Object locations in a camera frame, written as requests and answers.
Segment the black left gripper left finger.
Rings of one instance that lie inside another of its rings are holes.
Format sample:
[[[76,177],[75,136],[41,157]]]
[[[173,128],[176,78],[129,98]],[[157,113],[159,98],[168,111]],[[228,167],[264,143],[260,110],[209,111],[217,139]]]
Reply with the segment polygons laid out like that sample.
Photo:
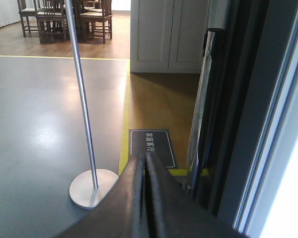
[[[117,182],[80,221],[58,238],[148,238],[143,216],[144,156],[131,156]]]

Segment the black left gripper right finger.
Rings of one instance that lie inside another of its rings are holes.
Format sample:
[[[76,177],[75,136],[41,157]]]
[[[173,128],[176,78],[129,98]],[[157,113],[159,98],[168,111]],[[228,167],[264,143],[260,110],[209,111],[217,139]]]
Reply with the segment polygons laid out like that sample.
[[[190,198],[157,155],[145,158],[145,201],[151,238],[242,238]]]

